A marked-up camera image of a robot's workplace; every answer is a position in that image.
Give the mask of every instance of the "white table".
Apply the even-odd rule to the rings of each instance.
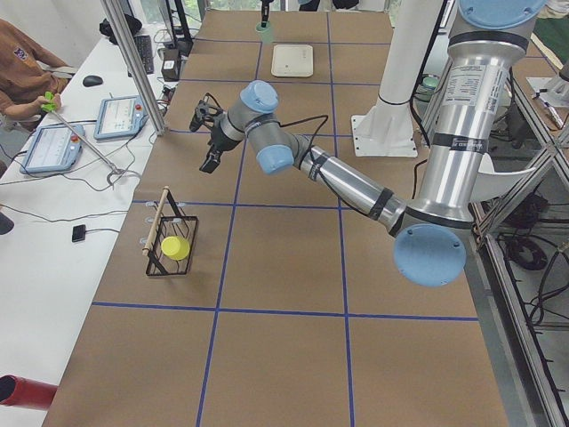
[[[144,28],[152,35],[156,30]],[[148,79],[157,98],[163,87],[158,81],[160,68],[161,61],[156,55],[155,74]],[[101,76],[103,85],[83,87],[83,78],[91,74]],[[60,113],[70,122],[94,120],[100,101],[109,98],[110,93],[118,97],[137,91],[127,76],[118,46],[103,38],[62,94]],[[57,119],[49,115],[43,121],[43,125],[52,123],[57,123]],[[92,137],[94,125],[84,128],[87,136]],[[154,139],[149,120],[128,145],[136,157],[131,170],[143,171]],[[118,167],[127,167],[132,155],[125,143],[126,140],[105,141],[97,146],[105,154],[116,150],[110,159]],[[84,147],[74,169],[86,167],[69,176],[83,178],[99,189],[106,187],[108,166],[96,159]],[[125,176],[113,189],[97,192],[84,182],[60,176],[34,181],[20,174],[19,169],[19,165],[12,163],[0,183],[26,182],[1,185],[0,203],[53,220],[126,211],[139,181],[136,176]],[[87,233],[85,241],[72,243],[71,230],[83,223],[88,230],[120,230],[125,213],[49,223],[6,208],[2,212],[14,221],[15,227],[0,236],[0,375],[58,384],[117,236],[113,231],[96,231]],[[43,411],[0,407],[3,427],[35,427],[42,424],[44,417]]]

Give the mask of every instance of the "brown sweater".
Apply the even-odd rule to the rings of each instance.
[[[11,23],[0,20],[0,112],[32,102],[47,91],[61,93],[67,80],[43,71],[36,62],[46,63],[47,53]]]

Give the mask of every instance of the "phone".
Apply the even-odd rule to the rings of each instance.
[[[75,243],[85,240],[86,233],[87,229],[85,224],[76,225],[75,227],[73,227],[73,233],[71,233],[71,241]]]

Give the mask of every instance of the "black wire rack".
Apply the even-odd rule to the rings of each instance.
[[[172,210],[172,215],[164,214],[166,202]],[[187,274],[194,253],[199,220],[196,216],[184,213],[168,187],[164,187],[160,201],[158,204],[154,203],[153,206],[156,214],[146,244],[142,249],[148,257],[146,274],[152,277]],[[162,242],[171,236],[184,238],[189,242],[189,253],[184,259],[176,261],[162,252]]]

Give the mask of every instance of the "green clamp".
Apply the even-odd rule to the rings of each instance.
[[[51,92],[46,92],[44,97],[49,101],[47,103],[45,103],[44,105],[42,105],[42,110],[47,112],[47,113],[51,113],[53,111],[55,111],[57,109],[57,106],[55,105],[55,102],[53,102],[53,93]]]

